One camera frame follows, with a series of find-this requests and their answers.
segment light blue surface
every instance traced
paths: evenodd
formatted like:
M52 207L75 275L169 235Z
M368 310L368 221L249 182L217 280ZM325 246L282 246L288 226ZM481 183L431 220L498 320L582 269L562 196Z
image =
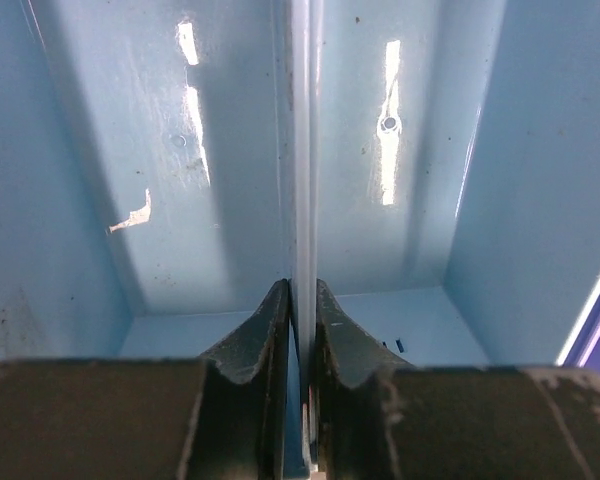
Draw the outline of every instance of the light blue surface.
M109 356L131 323L18 2L0 1L0 358Z
M254 309L289 273L271 2L31 4L103 224L150 192L109 235L135 315Z
M340 296L338 303L375 339L418 367L490 364L441 287Z
M497 363L552 363L600 276L600 1L511 1L445 286Z
M192 358L222 340L253 312L143 317L133 322L123 358Z
M318 276L336 294L442 283L503 5L325 2Z

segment screw hole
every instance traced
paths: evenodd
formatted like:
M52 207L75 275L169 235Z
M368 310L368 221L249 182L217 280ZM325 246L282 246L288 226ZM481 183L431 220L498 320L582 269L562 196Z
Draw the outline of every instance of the screw hole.
M398 125L398 122L393 117L387 117L382 120L382 129L383 130L393 130Z
M187 144L187 139L182 135L174 135L171 137L171 142L173 142L176 147L182 148Z

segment scratch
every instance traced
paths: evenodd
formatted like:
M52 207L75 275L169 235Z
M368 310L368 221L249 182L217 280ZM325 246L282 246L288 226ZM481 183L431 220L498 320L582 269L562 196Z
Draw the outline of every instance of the scratch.
M385 389L389 394L388 399L381 401L382 412L384 413L384 435L389 449L389 457L391 459L391 472L395 478L402 478L400 471L400 463L398 461L398 452L396 450L393 436L391 435L391 427L400 423L404 418L401 409L404 407L404 402L400 398L398 389L391 381L392 373L389 371L381 371L378 373L378 382L380 387Z
M587 463L587 459L584 457L584 455L580 451L578 444L573 439L573 436L571 435L571 432L569 431L569 428L567 427L567 424L564 421L564 417L562 416L562 413L560 412L560 408L558 407L558 405L556 405L556 403L551 398L551 395L549 395L549 393L547 393L547 391L542 386L542 384L535 381L535 379L534 379L533 384L536 386L538 391L542 394L545 401L547 402L547 406L551 410L551 413L553 413L553 418L555 418L556 423L558 424L558 428L562 432L562 436L564 437L564 439L567 441L567 445L569 446L569 449L571 450L571 454L573 455L573 457L576 459L576 461L580 465L580 468L582 469L582 473L584 473L585 478L594 479L595 475L591 471L591 467Z
M178 469L176 470L176 479L184 480L187 478L187 472L189 470L189 460L191 459L191 452L193 451L193 437L196 433L196 426L198 424L198 413L200 411L200 404L202 403L202 391L198 392L196 399L191 409L191 415L189 416L189 422L187 425L187 436L184 439L184 445L182 446L182 455L180 456L180 462L178 462Z
M306 403L302 404L302 459L305 465L311 465L310 451L310 432L309 432L309 407Z
M47 46L44 44L44 38L42 37L42 32L40 31L40 25L38 24L38 18L36 17L36 12L33 10L33 5L31 5L31 0L26 0L29 5L29 11L31 12L31 17L33 18L33 23L36 26L36 31L38 32L38 38L40 39L40 44L42 45L42 49L46 52ZM20 6L22 8L22 12L24 13L25 20L27 21L27 26L29 27L29 32L31 32L31 36L33 37L33 30L31 29L31 24L29 23L29 17L26 13L24 2L20 2Z
M120 222L117 225L110 226L109 233L113 233L116 230L120 230L122 228L140 225L141 223L147 223L151 218L151 192L149 192L148 188L144 191L144 198L144 207L142 207L139 210L133 210L132 212L129 212L129 218L126 219L124 222Z

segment worn paint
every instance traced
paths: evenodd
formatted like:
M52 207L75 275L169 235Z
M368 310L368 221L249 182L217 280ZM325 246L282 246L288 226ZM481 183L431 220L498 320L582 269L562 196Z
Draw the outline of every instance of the worn paint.
M400 392L392 381L393 370L382 369L377 374L377 379L383 395L380 400L384 418L384 438L389 449L389 458L391 460L391 471L395 478L402 478L400 471L400 457L396 448L391 429L394 425L400 423L403 419L403 409L405 403L400 397Z
M547 400L547 404L554 413L556 421L561 424L562 413L557 407L556 402L551 398L551 394L559 389L561 382L572 382L581 387L580 392L573 393L574 398L588 402L591 411L595 414L600 423L600 375L588 370L567 370L551 368L534 368L522 370L538 386L538 389Z
M0 309L0 360L46 353L46 336L27 298L18 289Z

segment chipped paint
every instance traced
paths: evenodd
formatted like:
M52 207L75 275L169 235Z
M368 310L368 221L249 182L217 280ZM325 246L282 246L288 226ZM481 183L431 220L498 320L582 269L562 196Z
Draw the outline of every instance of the chipped paint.
M589 401L591 411L594 413L597 421L600 423L600 404L595 402L595 398L590 395L596 393L600 398L600 375L589 370L580 369L556 369L556 368L533 368L522 369L523 373L528 375L537 385L543 394L549 407L554 411L555 402L551 399L550 393L560 387L561 381L573 382L582 388L581 392L573 393L576 400Z
M178 24L178 43L189 65L198 65L200 60L198 59L193 24L191 22L183 21Z
M113 233L116 230L123 228L132 227L134 225L140 225L141 223L147 223L149 221L151 218L151 192L149 192L148 188L144 191L144 197L144 207L139 210L133 210L132 212L129 212L129 218L124 222L110 226L109 233Z

